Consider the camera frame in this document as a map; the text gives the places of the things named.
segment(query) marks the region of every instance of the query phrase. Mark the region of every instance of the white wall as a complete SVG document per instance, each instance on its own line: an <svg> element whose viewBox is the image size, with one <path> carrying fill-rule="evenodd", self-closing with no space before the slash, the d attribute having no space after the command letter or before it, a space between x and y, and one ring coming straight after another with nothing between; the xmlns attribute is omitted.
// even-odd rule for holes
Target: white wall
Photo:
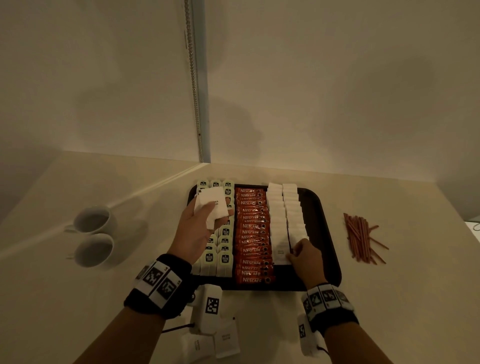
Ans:
<svg viewBox="0 0 480 364"><path fill-rule="evenodd" d="M479 11L206 1L212 162L438 181L478 215Z"/></svg>
<svg viewBox="0 0 480 364"><path fill-rule="evenodd" d="M198 161L182 3L0 3L0 220L62 149Z"/></svg>

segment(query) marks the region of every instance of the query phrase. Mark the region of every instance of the hand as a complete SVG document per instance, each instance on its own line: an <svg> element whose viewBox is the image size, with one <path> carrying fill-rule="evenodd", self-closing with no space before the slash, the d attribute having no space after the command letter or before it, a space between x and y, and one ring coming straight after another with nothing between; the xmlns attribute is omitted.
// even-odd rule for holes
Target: hand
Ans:
<svg viewBox="0 0 480 364"><path fill-rule="evenodd" d="M196 199L197 197L190 201L182 212L175 238L167 252L186 260L192 265L200 258L205 250L208 238L213 234L213 230L207 229L206 220L215 208L215 202L212 201L203 206L194 215L193 209L195 208ZM234 213L234 210L228 210L229 216L232 216ZM227 221L228 216L215 220L215 230L226 224Z"/></svg>
<svg viewBox="0 0 480 364"><path fill-rule="evenodd" d="M287 254L295 273L309 290L320 283L327 283L324 275L322 252L307 239L300 240L293 247L293 254Z"/></svg>

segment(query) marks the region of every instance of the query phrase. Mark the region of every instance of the metal strip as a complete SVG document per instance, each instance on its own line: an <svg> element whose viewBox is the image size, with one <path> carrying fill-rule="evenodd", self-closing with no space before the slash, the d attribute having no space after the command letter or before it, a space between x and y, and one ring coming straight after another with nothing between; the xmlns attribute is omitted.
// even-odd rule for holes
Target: metal strip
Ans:
<svg viewBox="0 0 480 364"><path fill-rule="evenodd" d="M210 163L204 1L184 0L187 49L200 162Z"/></svg>

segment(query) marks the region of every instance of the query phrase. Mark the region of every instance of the white cup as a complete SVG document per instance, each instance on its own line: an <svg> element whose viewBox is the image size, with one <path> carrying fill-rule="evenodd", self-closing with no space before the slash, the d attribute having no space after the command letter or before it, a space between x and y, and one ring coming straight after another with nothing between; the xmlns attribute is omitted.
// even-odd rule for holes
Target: white cup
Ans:
<svg viewBox="0 0 480 364"><path fill-rule="evenodd" d="M103 232L111 235L117 228L117 219L107 206L95 205L80 211L73 220L73 225L65 227L66 232L97 234Z"/></svg>
<svg viewBox="0 0 480 364"><path fill-rule="evenodd" d="M73 259L83 268L109 269L115 242L110 235L99 233L88 236L67 259Z"/></svg>

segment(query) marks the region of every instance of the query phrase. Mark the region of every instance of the white countertop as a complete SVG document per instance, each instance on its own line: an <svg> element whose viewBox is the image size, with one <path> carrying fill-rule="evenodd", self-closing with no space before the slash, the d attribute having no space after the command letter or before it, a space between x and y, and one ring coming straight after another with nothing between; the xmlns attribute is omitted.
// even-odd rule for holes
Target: white countertop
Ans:
<svg viewBox="0 0 480 364"><path fill-rule="evenodd" d="M478 362L480 244L435 184L64 152L0 226L2 363L72 362L122 308L144 262L167 250L188 192L202 178L292 182L314 191L342 269L341 287L390 359ZM62 227L93 204L113 206L120 223L117 245L126 259L107 272L65 259L82 237ZM387 265L351 258L343 212L380 225L372 236L390 247L377 250ZM223 361L318 363L300 351L299 296L224 292L221 314L236 317L241 354ZM185 314L166 327L188 320ZM181 362L185 332L163 335L152 363Z"/></svg>

